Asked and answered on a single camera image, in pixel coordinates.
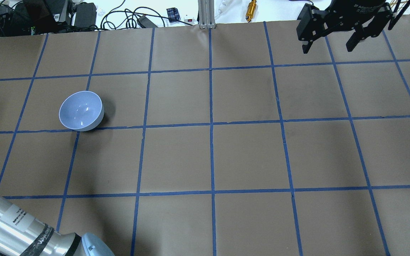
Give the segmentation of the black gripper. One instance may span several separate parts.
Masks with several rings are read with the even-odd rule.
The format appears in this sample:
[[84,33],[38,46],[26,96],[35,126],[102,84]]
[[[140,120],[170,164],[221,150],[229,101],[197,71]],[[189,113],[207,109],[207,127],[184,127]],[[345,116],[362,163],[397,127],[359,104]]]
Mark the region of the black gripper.
[[303,54],[307,54],[320,37],[354,31],[346,43],[347,52],[352,52],[366,38],[379,36],[393,14],[384,0],[332,0],[325,10],[305,4],[298,15],[296,33],[303,44]]

